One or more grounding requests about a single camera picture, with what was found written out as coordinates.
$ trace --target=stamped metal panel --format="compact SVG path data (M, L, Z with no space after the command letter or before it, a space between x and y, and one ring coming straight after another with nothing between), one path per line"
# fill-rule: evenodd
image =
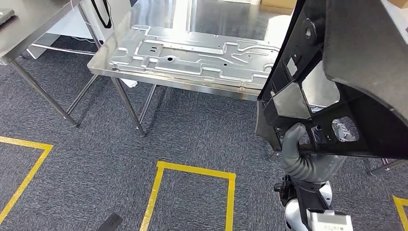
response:
M134 25L110 64L121 71L261 89L278 52L267 41Z

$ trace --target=cardboard box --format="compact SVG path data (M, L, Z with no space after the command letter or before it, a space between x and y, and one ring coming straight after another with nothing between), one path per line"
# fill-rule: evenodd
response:
M274 13L290 15L296 5L296 0L261 0L261 9Z
M388 0L388 1L401 9L408 8L408 0Z

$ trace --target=gray corrugated hose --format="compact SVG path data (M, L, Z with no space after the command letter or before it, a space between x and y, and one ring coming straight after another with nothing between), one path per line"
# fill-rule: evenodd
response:
M346 157L326 154L300 155L298 143L305 132L305 126L297 123L285 133L282 145L282 168L291 178L311 183L324 183L338 171Z

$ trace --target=stainless steel table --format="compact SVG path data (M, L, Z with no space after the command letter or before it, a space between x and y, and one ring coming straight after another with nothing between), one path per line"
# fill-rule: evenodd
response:
M18 64L15 60L29 45L34 43L45 32L47 32L56 22L63 18L71 9L78 5L78 9L87 24L97 47L100 43L96 38L93 28L90 26L83 11L80 0L2 0L0 8L10 8L15 11L15 16L6 23L0 25L0 64L11 65L17 72L27 80L53 107L73 126L77 122L69 115L73 107L77 104L83 93L75 99L71 107L64 111L62 107L43 89L43 87ZM91 78L90 83L96 79L97 75Z
M263 12L255 5L236 2L217 0L139 0L132 7L131 11L125 15L122 22L115 25L115 32L91 59L88 63L88 68L94 74L112 78L134 122L139 128L140 121L142 121L156 85L244 100L256 100L260 92L258 89L119 71L111 68L109 60L133 25L159 26L244 39L264 40L266 36L271 36L271 33L273 33L271 28L268 27L270 18L277 15L275 13ZM119 88L121 84L117 78L153 84L140 120L137 119L125 92Z

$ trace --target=yellow floor tape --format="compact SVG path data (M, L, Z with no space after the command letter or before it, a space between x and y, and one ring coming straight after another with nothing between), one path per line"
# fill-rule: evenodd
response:
M226 216L227 219L225 222L225 231L232 231L232 222L234 217L234 192L236 177L235 173L222 172L201 167L173 164L164 161L157 161L157 173L154 179L153 188L149 197L146 212L144 213L143 221L140 226L140 231L147 231L147 228L149 227L149 222L150 219L152 218L154 204L156 203L157 193L159 192L160 183L162 181L163 171L165 168L228 179L227 216Z
M38 158L38 160L34 164L34 166L31 168L31 170L27 174L27 176L24 178L23 182L18 187L17 191L15 191L14 195L11 197L9 202L6 204L4 209L1 211L0 213L0 225L1 225L1 223L6 218L7 214L9 214L10 210L12 209L14 204L17 202L18 198L21 196L23 191L26 189L28 183L31 181L31 179L37 172L38 168L41 166L44 159L47 157L48 153L50 153L53 146L50 144L45 144L45 143L24 141L24 140L18 140L18 139L7 138L7 137L2 137L2 136L0 136L0 142L44 150L41 156Z
M408 231L408 218L404 211L404 206L408 206L408 200L398 198L393 195L394 203L396 206L396 210L398 211L399 218L401 219L402 227L404 227L405 231Z

